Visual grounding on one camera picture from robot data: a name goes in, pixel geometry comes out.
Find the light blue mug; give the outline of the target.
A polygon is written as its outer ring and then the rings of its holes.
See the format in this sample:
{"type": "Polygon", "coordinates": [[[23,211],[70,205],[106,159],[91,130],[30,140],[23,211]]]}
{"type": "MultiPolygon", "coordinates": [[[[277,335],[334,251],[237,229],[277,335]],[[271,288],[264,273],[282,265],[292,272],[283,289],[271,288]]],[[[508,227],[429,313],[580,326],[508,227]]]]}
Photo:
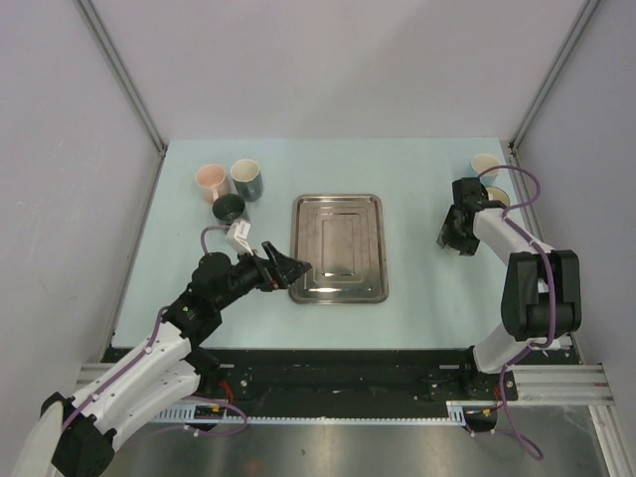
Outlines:
{"type": "Polygon", "coordinates": [[[484,181],[494,181],[499,174],[498,166],[501,165],[498,157],[488,153],[475,155],[470,161],[470,171],[475,177],[484,181]]]}

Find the black mug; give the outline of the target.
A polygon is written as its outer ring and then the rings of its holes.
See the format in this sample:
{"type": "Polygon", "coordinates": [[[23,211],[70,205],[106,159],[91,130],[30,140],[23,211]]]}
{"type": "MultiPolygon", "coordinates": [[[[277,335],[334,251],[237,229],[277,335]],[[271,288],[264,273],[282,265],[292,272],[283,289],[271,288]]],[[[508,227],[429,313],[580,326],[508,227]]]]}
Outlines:
{"type": "Polygon", "coordinates": [[[230,226],[237,220],[249,221],[245,200],[238,194],[220,196],[212,204],[212,214],[219,225],[230,226]]]}

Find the dark teal mug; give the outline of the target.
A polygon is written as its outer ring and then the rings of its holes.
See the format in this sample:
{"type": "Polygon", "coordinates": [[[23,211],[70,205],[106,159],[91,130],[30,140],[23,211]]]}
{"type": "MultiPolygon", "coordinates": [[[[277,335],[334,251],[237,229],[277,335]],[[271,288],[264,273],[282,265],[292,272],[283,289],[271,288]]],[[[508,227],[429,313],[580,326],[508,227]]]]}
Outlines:
{"type": "Polygon", "coordinates": [[[246,202],[258,201],[263,192],[261,170],[252,159],[239,159],[231,167],[231,177],[238,194],[246,202]]]}

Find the pink mug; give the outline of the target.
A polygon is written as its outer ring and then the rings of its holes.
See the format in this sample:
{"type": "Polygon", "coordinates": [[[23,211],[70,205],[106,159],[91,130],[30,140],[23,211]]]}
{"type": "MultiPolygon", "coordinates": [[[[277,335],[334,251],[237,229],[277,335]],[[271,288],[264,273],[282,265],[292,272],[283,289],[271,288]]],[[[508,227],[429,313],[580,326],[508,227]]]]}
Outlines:
{"type": "Polygon", "coordinates": [[[195,176],[203,199],[213,204],[218,198],[232,191],[225,168],[219,164],[209,164],[201,167],[195,176]]]}

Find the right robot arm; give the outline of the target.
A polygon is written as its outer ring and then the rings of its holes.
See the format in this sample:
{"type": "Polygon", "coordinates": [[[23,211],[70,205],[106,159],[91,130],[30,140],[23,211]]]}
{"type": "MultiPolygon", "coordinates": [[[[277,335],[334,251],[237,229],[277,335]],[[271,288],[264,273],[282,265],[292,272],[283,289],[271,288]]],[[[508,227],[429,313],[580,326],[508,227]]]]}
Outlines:
{"type": "Polygon", "coordinates": [[[464,256],[485,244],[506,266],[501,324],[472,348],[474,365],[458,374],[460,390],[482,398],[494,387],[493,374],[580,328],[580,264],[574,251],[555,249],[516,223],[478,178],[454,181],[452,196],[438,244],[464,256]]]}

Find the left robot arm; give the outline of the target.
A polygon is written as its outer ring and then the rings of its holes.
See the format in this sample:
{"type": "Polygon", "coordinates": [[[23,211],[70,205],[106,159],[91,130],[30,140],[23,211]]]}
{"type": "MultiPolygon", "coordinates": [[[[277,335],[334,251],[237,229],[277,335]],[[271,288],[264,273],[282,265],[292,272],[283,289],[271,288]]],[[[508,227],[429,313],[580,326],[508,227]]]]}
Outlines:
{"type": "Polygon", "coordinates": [[[219,361],[201,347],[222,324],[222,311],[257,289],[289,288],[311,269],[304,260],[263,243],[264,256],[222,252],[199,260],[186,289],[158,312],[148,337],[107,372],[70,397],[53,393],[42,404],[62,407],[61,434],[51,463],[64,476],[99,476],[115,452],[152,417],[220,384],[219,361]]]}

